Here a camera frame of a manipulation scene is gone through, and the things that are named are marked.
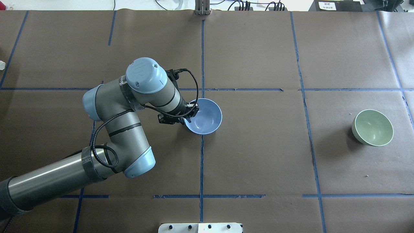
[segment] silver cylinder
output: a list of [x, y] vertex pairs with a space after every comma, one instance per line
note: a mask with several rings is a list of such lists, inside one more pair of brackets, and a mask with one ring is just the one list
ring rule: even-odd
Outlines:
[[[104, 151], [97, 149], [99, 157], [105, 161]], [[104, 178], [114, 173], [108, 168], [100, 167]], [[52, 163], [35, 171], [10, 180], [9, 194], [20, 209], [30, 210], [52, 199], [61, 197], [93, 183], [82, 166], [81, 153]]]

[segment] table surface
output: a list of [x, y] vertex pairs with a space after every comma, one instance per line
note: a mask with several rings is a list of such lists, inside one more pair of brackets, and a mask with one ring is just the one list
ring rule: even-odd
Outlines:
[[[413, 20], [386, 12], [0, 12], [0, 180], [88, 145], [83, 94], [138, 57], [190, 69], [223, 112], [205, 136], [139, 112], [152, 170], [40, 205], [8, 232], [157, 232], [180, 222], [412, 232]], [[190, 76], [178, 84], [194, 99]], [[391, 120], [390, 144], [352, 136], [364, 109]], [[97, 143], [107, 140], [102, 133]]]
[[[195, 0], [157, 0], [161, 6], [167, 10], [194, 10]], [[232, 3], [231, 0], [226, 0], [220, 3], [222, 0], [210, 0], [211, 8], [214, 10], [227, 10]], [[119, 9], [131, 9], [131, 10], [164, 10], [155, 0], [2, 0], [6, 7], [11, 7], [14, 10], [115, 10]], [[267, 3], [271, 1], [251, 1], [251, 7], [255, 11], [264, 11], [267, 4], [255, 4], [255, 2]], [[290, 11], [308, 11], [309, 7], [313, 3], [313, 0], [283, 0], [283, 4]], [[409, 0], [404, 1], [401, 4], [404, 10], [414, 12], [414, 6], [409, 4]]]

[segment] black device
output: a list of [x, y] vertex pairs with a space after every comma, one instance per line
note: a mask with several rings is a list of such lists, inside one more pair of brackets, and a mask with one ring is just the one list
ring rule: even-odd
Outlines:
[[363, 2], [365, 3], [364, 5], [361, 5], [363, 12], [405, 12], [404, 9], [401, 7], [401, 3], [404, 2], [403, 0], [364, 0]]
[[360, 2], [314, 0], [309, 11], [362, 12]]
[[[177, 89], [178, 92], [180, 92], [180, 89], [178, 88], [178, 84], [177, 84], [177, 80], [180, 78], [179, 73], [182, 72], [181, 69], [178, 70], [166, 70], [165, 71], [167, 73], [167, 77], [168, 79], [174, 84], [174, 87]], [[170, 114], [173, 115], [180, 115], [183, 114], [185, 112], [189, 112], [187, 115], [185, 115], [184, 117], [170, 117], [170, 116], [166, 116], [162, 113], [158, 114], [158, 122], [161, 124], [175, 124], [175, 123], [181, 123], [182, 125], [185, 124], [184, 119], [187, 119], [189, 122], [191, 122], [191, 117], [194, 117], [199, 108], [198, 106], [194, 107], [192, 111], [191, 108], [193, 106], [194, 102], [190, 102], [188, 104], [186, 104], [186, 102], [184, 101], [183, 98], [180, 98], [180, 104], [172, 111], [170, 112]]]

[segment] white object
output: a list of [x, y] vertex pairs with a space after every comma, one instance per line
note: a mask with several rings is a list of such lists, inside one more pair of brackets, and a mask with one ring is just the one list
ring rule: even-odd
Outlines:
[[0, 61], [0, 70], [4, 70], [6, 68], [6, 63], [4, 61]]
[[335, 2], [319, 2], [321, 10], [336, 10]]
[[164, 223], [158, 233], [243, 233], [243, 227], [240, 223]]

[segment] black cable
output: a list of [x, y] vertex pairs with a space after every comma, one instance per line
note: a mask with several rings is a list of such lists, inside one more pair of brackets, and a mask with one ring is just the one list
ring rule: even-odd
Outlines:
[[223, 0], [223, 1], [219, 2], [219, 3], [210, 3], [210, 5], [218, 5], [218, 4], [223, 3], [223, 2], [225, 2], [225, 1], [226, 1], [226, 0]]
[[280, 0], [279, 0], [279, 2], [277, 3], [276, 7], [275, 7], [275, 8], [273, 8], [273, 10], [274, 10], [274, 11], [279, 11], [280, 4], [281, 4], [281, 2], [280, 2]]
[[[239, 0], [227, 0], [227, 1], [232, 1], [232, 2], [237, 2]], [[268, 3], [260, 3], [260, 2], [252, 2], [253, 4], [268, 4]]]
[[6, 226], [4, 227], [2, 233], [5, 233], [7, 231], [7, 228], [9, 228], [10, 223], [12, 223], [13, 218], [14, 218], [14, 216], [9, 219], [9, 221], [7, 222]]
[[269, 8], [269, 6], [270, 6], [270, 4], [274, 4], [274, 7], [276, 8], [276, 3], [275, 2], [270, 2], [267, 6], [266, 6], [266, 9], [265, 9], [265, 11], [267, 11], [267, 9]]
[[165, 9], [163, 6], [161, 6], [159, 3], [158, 3], [158, 1], [157, 0], [155, 0], [155, 2], [158, 4], [158, 6], [160, 6], [162, 9], [164, 9], [164, 10], [167, 10], [167, 9]]
[[98, 133], [99, 133], [99, 131], [105, 126], [105, 125], [107, 125], [109, 122], [111, 122], [112, 120], [114, 120], [115, 118], [117, 118], [117, 117], [120, 117], [120, 116], [122, 116], [122, 115], [124, 115], [124, 114], [126, 114], [126, 113], [128, 113], [128, 112], [133, 112], [133, 110], [132, 109], [128, 109], [128, 110], [126, 110], [126, 111], [123, 111], [123, 112], [121, 112], [121, 113], [118, 113], [118, 114], [116, 114], [115, 116], [113, 116], [113, 117], [111, 117], [109, 120], [107, 120], [106, 122], [104, 122], [96, 131], [95, 131], [95, 133], [94, 133], [94, 136], [92, 137], [92, 142], [91, 142], [91, 144], [92, 144], [92, 146], [91, 146], [91, 149], [92, 149], [92, 153], [93, 153], [93, 155], [94, 155], [94, 157], [95, 157], [95, 159], [102, 165], [102, 166], [104, 166], [104, 167], [108, 167], [108, 168], [115, 168], [117, 165], [118, 165], [118, 162], [119, 162], [119, 158], [118, 158], [118, 154], [115, 152], [115, 150], [114, 149], [112, 149], [111, 147], [109, 147], [109, 146], [106, 146], [106, 148], [105, 149], [107, 149], [107, 150], [109, 150], [109, 151], [111, 151], [112, 153], [113, 153], [113, 156], [115, 157], [115, 164], [113, 164], [113, 165], [110, 165], [110, 164], [108, 164], [108, 163], [105, 163], [104, 161], [102, 161], [99, 157], [98, 157], [98, 155], [97, 155], [97, 153], [96, 153], [96, 147], [97, 146], [95, 146], [95, 141], [96, 141], [96, 137], [98, 136]]
[[64, 157], [63, 159], [69, 158], [69, 157], [74, 156], [74, 155], [76, 155], [76, 154], [79, 154], [79, 153], [81, 153], [81, 152], [82, 152], [82, 149], [81, 149], [81, 150], [78, 150], [78, 151], [76, 151], [76, 152], [73, 152], [72, 154], [70, 154], [70, 155], [68, 155], [68, 156]]
[[240, 4], [240, 2], [237, 0], [237, 1], [234, 1], [233, 3], [231, 3], [230, 4], [230, 6], [229, 6], [229, 8], [227, 9], [227, 11], [229, 11], [230, 10], [230, 8], [231, 8], [231, 6], [234, 4], [234, 3], [236, 3], [236, 2], [238, 2], [239, 4]]
[[[110, 148], [109, 146], [104, 146], [104, 145], [96, 145], [95, 148], [110, 150], [109, 149]], [[83, 151], [83, 149], [78, 150], [76, 152], [73, 152], [71, 155], [68, 155], [68, 156], [64, 157], [63, 159], [66, 159], [66, 158], [72, 157], [74, 155], [77, 155], [77, 154], [81, 153], [82, 151]]]
[[193, 74], [191, 71], [189, 71], [188, 69], [179, 69], [179, 70], [178, 70], [178, 73], [181, 73], [181, 72], [184, 72], [184, 71], [187, 71], [187, 72], [189, 72], [189, 73], [190, 73], [191, 77], [194, 79], [194, 82], [195, 82], [195, 87], [196, 87], [196, 89], [197, 89], [197, 96], [196, 96], [196, 98], [195, 98], [194, 105], [190, 108], [190, 110], [189, 110], [188, 112], [186, 112], [186, 113], [184, 113], [184, 114], [182, 114], [182, 115], [174, 116], [174, 115], [168, 114], [168, 113], [166, 113], [166, 112], [164, 112], [164, 111], [161, 111], [161, 110], [159, 110], [159, 109], [156, 109], [156, 108], [151, 107], [151, 106], [148, 106], [148, 105], [143, 105], [143, 107], [144, 107], [144, 108], [149, 108], [149, 109], [152, 109], [152, 110], [157, 111], [157, 112], [159, 112], [159, 113], [161, 113], [161, 114], [163, 114], [163, 115], [166, 115], [166, 116], [169, 116], [169, 117], [174, 117], [174, 118], [184, 117], [184, 116], [186, 116], [187, 114], [189, 114], [190, 112], [192, 112], [192, 111], [195, 109], [195, 107], [196, 107], [196, 105], [197, 105], [197, 102], [198, 102], [198, 83], [197, 83], [197, 79], [195, 78], [194, 74]]

